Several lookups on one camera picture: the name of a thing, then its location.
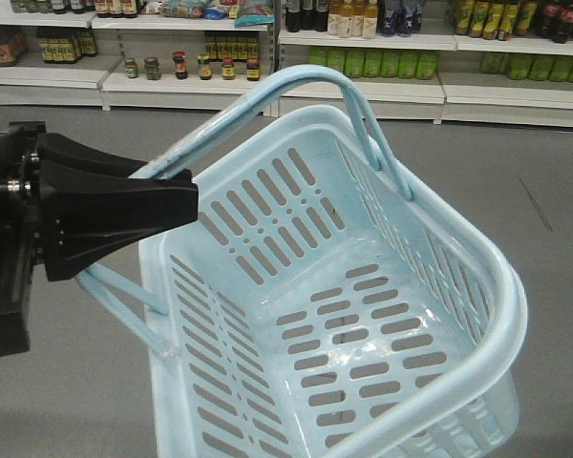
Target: condiment bottle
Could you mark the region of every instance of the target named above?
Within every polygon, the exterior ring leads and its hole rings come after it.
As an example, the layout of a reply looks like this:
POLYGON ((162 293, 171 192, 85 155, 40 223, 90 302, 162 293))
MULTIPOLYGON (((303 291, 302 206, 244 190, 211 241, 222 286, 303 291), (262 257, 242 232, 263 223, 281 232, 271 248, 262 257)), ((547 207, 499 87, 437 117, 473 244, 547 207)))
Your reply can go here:
POLYGON ((174 71, 176 73, 177 79, 186 79, 189 75, 185 57, 186 54, 182 51, 176 51, 172 53, 172 59, 174 60, 174 71))

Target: white shelf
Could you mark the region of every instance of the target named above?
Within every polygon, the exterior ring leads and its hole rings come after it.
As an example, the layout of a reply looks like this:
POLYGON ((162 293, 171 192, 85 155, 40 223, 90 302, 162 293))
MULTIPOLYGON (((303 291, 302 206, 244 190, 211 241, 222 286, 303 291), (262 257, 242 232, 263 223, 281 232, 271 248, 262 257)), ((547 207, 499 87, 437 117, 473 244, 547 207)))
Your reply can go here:
POLYGON ((236 28, 233 19, 187 19, 164 17, 160 14, 139 14, 135 18, 96 17, 94 29, 124 31, 266 31, 267 25, 236 28))
POLYGON ((41 12, 15 13, 12 12, 9 0, 0 0, 0 25, 88 28, 94 17, 96 17, 94 11, 82 14, 74 14, 73 12, 65 14, 52 12, 47 14, 41 12))
POLYGON ((75 64, 47 64, 39 52, 29 52, 16 66, 0 67, 0 85, 97 90, 116 63, 113 55, 98 55, 75 64))
POLYGON ((458 51, 526 52, 532 54, 573 55, 573 40, 564 44, 539 37, 515 36, 507 41, 484 40, 470 36, 455 35, 458 51))
POLYGON ((377 35, 366 40, 360 37, 339 38, 325 31, 280 31, 279 42, 281 45, 456 51, 454 36, 441 19, 425 19, 422 30, 408 37, 377 35))

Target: dark bottle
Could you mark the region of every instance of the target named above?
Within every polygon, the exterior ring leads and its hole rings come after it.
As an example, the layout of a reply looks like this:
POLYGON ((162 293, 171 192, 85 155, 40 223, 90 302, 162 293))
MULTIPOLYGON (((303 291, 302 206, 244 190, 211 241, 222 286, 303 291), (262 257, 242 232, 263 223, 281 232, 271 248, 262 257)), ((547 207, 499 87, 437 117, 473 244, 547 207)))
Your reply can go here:
POLYGON ((286 2, 285 23, 288 31, 301 29, 301 0, 288 0, 286 2))
POLYGON ((316 20, 314 29, 316 31, 327 31, 327 21, 329 19, 329 0, 316 0, 316 20))
POLYGON ((562 3, 560 0, 546 0, 541 9, 539 23, 537 24, 537 35, 549 38, 554 30, 556 18, 560 14, 562 3))
POLYGON ((311 31, 314 29, 314 0, 302 0, 302 30, 311 31))
POLYGON ((552 41, 554 43, 566 43, 573 30, 573 1, 565 2, 561 12, 556 18, 552 41))

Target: store shelf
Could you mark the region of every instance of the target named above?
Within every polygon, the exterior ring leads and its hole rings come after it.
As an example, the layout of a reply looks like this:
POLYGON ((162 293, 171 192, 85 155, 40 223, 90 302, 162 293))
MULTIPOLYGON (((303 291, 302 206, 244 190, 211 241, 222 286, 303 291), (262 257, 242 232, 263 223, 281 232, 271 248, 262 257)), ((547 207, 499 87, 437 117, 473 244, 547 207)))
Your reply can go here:
POLYGON ((326 32, 298 31, 291 33, 280 31, 281 45, 336 46, 343 48, 383 48, 400 50, 438 50, 455 51, 456 41, 441 19, 427 19, 422 31, 408 37, 381 36, 366 40, 364 38, 339 38, 326 32))
POLYGON ((236 28, 233 19, 186 19, 164 17, 160 14, 140 14, 135 18, 96 17, 94 29, 112 29, 126 31, 266 31, 267 25, 236 28))
POLYGON ((573 127, 573 83, 442 73, 442 120, 573 127))
POLYGON ((532 54, 573 55, 573 40, 564 44, 539 37, 515 36, 507 41, 484 40, 455 35, 457 51, 528 52, 532 54))
POLYGON ((130 79, 119 68, 102 84, 103 99, 109 107, 222 110, 257 84, 246 80, 242 68, 239 68, 239 74, 233 80, 223 80, 219 67, 213 67, 214 74, 209 80, 201 80, 195 73, 180 80, 172 70, 164 69, 161 79, 157 81, 147 80, 144 74, 130 79))
POLYGON ((65 14, 15 13, 12 12, 8 0, 0 0, 0 25, 88 28, 94 17, 96 17, 94 11, 82 14, 74 14, 73 12, 65 14))

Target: product label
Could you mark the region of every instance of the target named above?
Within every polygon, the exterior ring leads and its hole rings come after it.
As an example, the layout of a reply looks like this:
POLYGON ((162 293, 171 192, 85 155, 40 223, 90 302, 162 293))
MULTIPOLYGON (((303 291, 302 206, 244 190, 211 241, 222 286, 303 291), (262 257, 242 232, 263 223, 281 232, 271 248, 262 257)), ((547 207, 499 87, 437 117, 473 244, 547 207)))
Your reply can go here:
POLYGON ((563 9, 561 10, 561 22, 565 22, 567 24, 573 24, 573 10, 563 9))
POLYGON ((317 0, 316 2, 316 10, 318 12, 327 12, 329 11, 329 0, 317 0))

